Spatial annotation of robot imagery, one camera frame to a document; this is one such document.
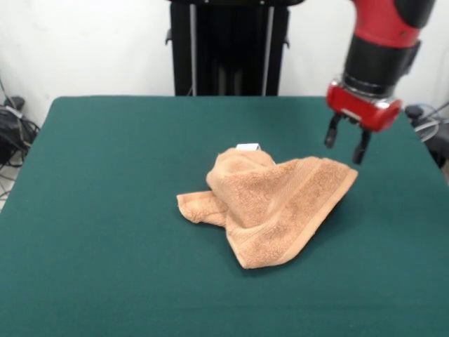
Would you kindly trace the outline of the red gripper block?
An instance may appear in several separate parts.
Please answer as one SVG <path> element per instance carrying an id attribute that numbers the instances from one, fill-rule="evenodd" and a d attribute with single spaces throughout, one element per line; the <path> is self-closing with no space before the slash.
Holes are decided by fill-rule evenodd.
<path id="1" fill-rule="evenodd" d="M 325 136 L 326 147 L 333 147 L 337 137 L 337 126 L 340 115 L 349 117 L 360 127 L 361 141 L 354 150 L 352 161 L 361 164 L 368 149 L 371 131 L 380 132 L 389 128 L 401 112 L 402 102 L 394 97 L 369 98 L 345 88 L 339 80 L 331 81 L 327 96 L 327 104 L 337 114 L 330 120 Z"/>

